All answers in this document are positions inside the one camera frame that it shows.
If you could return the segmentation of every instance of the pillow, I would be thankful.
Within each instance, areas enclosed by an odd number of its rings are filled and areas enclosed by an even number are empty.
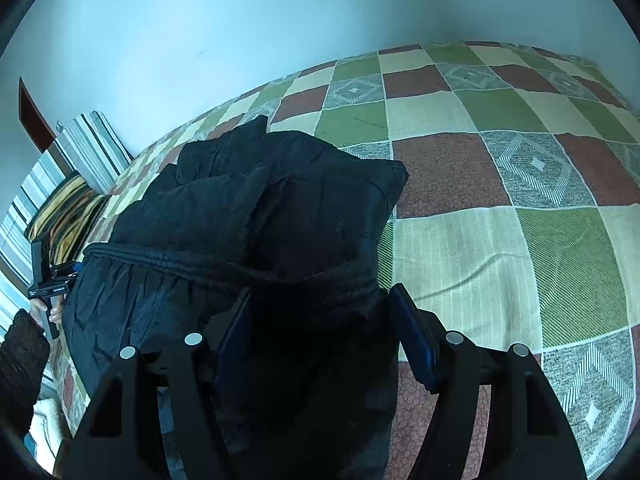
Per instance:
[[[80,174],[69,175],[47,198],[24,231],[28,241],[49,231],[50,262],[59,265],[77,260],[84,240],[89,234],[108,195],[97,194]]]

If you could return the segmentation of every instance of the checkered bedspread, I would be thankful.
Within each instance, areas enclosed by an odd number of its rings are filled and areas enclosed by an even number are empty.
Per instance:
[[[640,416],[640,123],[585,59],[491,42],[411,45],[341,59],[247,92],[149,146],[87,243],[186,142],[259,114],[410,174],[380,243],[380,283],[476,344],[527,344],[564,407],[588,475]],[[73,431],[89,399],[64,337],[52,364]],[[403,479],[434,398],[401,363],[387,476]],[[482,390],[466,478],[479,471]]]

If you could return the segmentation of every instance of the light blue wall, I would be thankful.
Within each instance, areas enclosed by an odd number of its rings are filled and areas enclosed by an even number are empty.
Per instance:
[[[19,76],[52,126],[99,109],[137,153],[313,64],[461,38],[591,57],[640,108],[640,44],[610,0],[37,0],[0,58],[0,214],[38,155]]]

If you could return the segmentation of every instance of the silver bolt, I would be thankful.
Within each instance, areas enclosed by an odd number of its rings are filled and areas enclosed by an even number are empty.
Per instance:
[[[465,340],[460,332],[447,332],[447,341],[452,345],[459,345]]]
[[[516,343],[515,345],[513,345],[513,351],[520,357],[526,357],[527,355],[529,355],[529,349],[521,343]]]
[[[184,338],[184,342],[189,346],[196,346],[200,344],[202,341],[202,336],[197,332],[190,333],[187,337]]]
[[[123,359],[131,359],[136,354],[136,349],[133,346],[125,346],[120,350],[120,357]]]

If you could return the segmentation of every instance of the black puffer jacket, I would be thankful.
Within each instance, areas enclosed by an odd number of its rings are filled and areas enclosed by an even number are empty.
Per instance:
[[[84,252],[63,327],[89,394],[123,346],[162,349],[250,286],[249,357],[216,400],[242,477],[381,478],[398,343],[377,244],[406,180],[263,116],[185,146]]]
[[[49,343],[30,314],[19,310],[0,345],[0,416],[21,440],[29,433]]]

